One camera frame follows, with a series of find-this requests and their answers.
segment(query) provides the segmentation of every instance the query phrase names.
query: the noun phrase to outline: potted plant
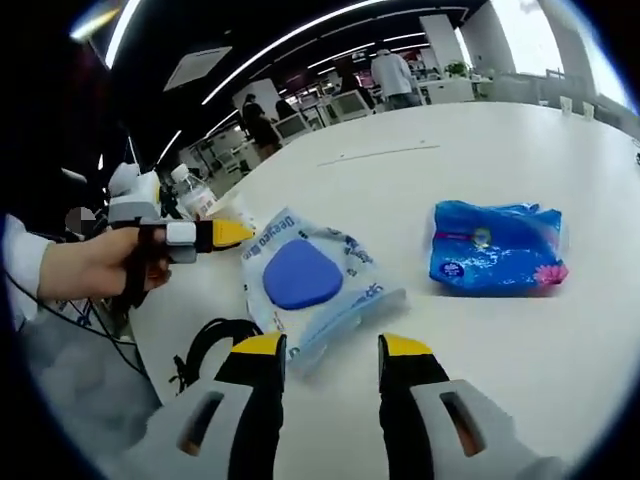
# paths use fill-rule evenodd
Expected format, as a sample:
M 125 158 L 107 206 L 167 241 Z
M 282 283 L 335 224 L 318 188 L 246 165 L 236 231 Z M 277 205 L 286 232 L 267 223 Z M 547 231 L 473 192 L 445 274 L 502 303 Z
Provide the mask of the potted plant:
M 466 77 L 469 70 L 464 62 L 451 62 L 444 71 L 452 77 Z

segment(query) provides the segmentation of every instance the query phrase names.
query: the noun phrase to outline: blue wet wipes package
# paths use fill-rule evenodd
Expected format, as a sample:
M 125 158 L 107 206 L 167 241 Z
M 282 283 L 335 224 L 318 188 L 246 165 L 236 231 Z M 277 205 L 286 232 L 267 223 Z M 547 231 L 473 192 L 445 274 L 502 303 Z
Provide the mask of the blue wet wipes package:
M 458 200 L 436 205 L 429 277 L 456 290 L 519 294 L 562 283 L 562 214 L 538 204 L 479 207 Z
M 302 248 L 300 241 L 309 242 L 313 248 Z M 274 269 L 273 259 L 287 250 L 292 250 L 290 265 L 282 262 Z M 312 250 L 320 252 L 331 265 L 323 266 L 317 258 L 307 262 L 308 255 L 315 255 Z M 298 265 L 294 268 L 291 262 Z M 341 280 L 331 272 L 335 267 Z M 301 278 L 307 274 L 305 269 L 310 277 L 319 275 L 323 281 L 311 278 L 307 282 Z M 282 278 L 274 279 L 279 271 Z M 316 226 L 289 209 L 282 210 L 262 232 L 244 242 L 242 272 L 253 321 L 264 332 L 279 330 L 287 334 L 288 365 L 302 373 L 308 373 L 327 347 L 345 333 L 405 304 L 404 289 L 384 275 L 355 238 Z M 318 295 L 323 297 L 320 302 L 308 301 Z

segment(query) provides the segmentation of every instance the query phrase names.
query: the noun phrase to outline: pink flower print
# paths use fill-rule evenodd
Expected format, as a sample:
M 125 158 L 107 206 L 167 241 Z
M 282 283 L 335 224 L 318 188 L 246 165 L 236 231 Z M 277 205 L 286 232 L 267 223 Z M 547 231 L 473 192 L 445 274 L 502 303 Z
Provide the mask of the pink flower print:
M 545 265 L 536 268 L 533 278 L 539 285 L 559 285 L 569 275 L 569 269 L 564 265 Z

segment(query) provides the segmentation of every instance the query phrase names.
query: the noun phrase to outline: blue oval pad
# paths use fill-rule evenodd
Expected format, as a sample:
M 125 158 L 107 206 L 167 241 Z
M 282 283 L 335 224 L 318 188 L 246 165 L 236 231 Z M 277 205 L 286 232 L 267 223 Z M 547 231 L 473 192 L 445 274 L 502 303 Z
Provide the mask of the blue oval pad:
M 326 302 L 342 288 L 338 266 L 306 240 L 285 243 L 267 264 L 262 283 L 269 299 L 285 310 Z

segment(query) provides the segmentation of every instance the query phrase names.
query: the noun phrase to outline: ceiling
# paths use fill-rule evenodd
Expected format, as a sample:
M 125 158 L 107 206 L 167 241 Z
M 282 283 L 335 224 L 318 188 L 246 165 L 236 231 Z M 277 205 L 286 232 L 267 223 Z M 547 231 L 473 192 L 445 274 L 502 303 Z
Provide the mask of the ceiling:
M 446 13 L 454 27 L 460 26 L 485 1 L 388 0 L 350 11 L 277 46 L 203 106 L 213 89 L 256 53 L 296 28 L 356 0 L 245 0 L 224 7 L 210 0 L 141 0 L 113 65 L 112 78 L 141 160 L 153 164 L 178 130 L 182 133 L 168 155 L 203 137 L 233 111 L 232 95 L 251 80 L 269 77 L 280 87 L 303 73 L 313 81 L 315 74 L 331 63 L 307 71 L 309 64 L 378 39 L 420 32 L 418 17 L 422 15 Z M 436 7 L 442 10 L 408 12 Z M 354 23 L 359 24 L 334 32 Z M 114 26 L 112 22 L 93 39 L 103 54 Z M 389 45 L 393 48 L 422 42 L 417 37 L 417 41 L 409 38 Z M 184 55 L 221 46 L 233 48 L 206 77 L 163 92 Z

